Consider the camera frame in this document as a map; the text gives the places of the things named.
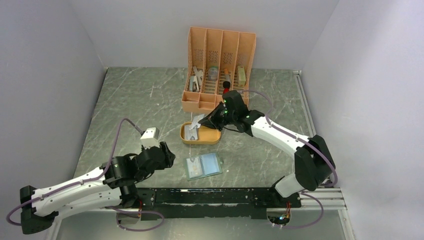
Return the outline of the silver credit card stack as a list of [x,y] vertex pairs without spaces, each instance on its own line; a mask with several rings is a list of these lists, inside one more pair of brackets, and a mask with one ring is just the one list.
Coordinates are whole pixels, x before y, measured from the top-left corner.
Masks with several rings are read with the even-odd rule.
[[185,141],[197,141],[199,139],[198,129],[196,127],[192,127],[190,124],[188,124],[184,126],[183,130]]

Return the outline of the silver VIP credit card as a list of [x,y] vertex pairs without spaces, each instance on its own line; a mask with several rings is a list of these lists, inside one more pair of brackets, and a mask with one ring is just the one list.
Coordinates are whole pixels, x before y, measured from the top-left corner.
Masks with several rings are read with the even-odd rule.
[[186,159],[188,177],[190,179],[203,176],[203,168],[199,157],[190,157]]

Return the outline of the mint green card holder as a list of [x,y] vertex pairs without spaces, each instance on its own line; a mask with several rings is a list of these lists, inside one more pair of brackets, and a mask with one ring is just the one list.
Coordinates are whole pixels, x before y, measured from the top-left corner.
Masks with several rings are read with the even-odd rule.
[[[186,159],[193,158],[193,157],[199,157],[200,158],[202,170],[203,170],[203,176],[190,179],[189,175],[188,175]],[[207,177],[211,177],[211,176],[215,176],[215,175],[220,175],[220,174],[223,173],[222,162],[220,161],[218,155],[215,152],[197,155],[197,156],[192,156],[192,157],[188,157],[188,158],[183,160],[184,170],[186,172],[186,178],[187,178],[188,181],[207,178]]]

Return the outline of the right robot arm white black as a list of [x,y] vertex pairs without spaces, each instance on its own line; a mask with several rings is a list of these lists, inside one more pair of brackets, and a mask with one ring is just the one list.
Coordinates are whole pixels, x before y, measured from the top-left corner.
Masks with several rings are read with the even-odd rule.
[[272,121],[258,110],[249,109],[242,93],[231,90],[207,116],[199,120],[203,127],[222,131],[233,125],[238,133],[266,141],[279,148],[294,161],[294,172],[276,181],[270,202],[282,207],[289,196],[302,190],[314,191],[331,175],[337,180],[336,166],[323,137],[308,137]]

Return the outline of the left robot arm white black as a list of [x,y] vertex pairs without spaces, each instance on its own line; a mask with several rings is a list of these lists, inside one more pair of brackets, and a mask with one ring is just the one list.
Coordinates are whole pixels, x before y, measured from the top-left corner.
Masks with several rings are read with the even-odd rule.
[[26,186],[20,189],[20,225],[30,235],[50,228],[54,220],[77,211],[139,204],[136,184],[155,171],[171,168],[175,161],[168,145],[142,148],[141,152],[112,157],[101,166],[77,178],[46,188]]

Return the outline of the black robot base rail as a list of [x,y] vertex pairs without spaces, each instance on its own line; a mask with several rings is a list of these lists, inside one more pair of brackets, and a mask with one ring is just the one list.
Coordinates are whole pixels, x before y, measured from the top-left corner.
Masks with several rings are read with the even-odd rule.
[[240,188],[137,188],[136,198],[122,201],[117,207],[141,209],[143,221],[158,219],[150,211],[161,213],[166,219],[182,218],[237,218],[266,220],[268,211],[284,213],[302,206],[300,195],[280,196],[271,187]]

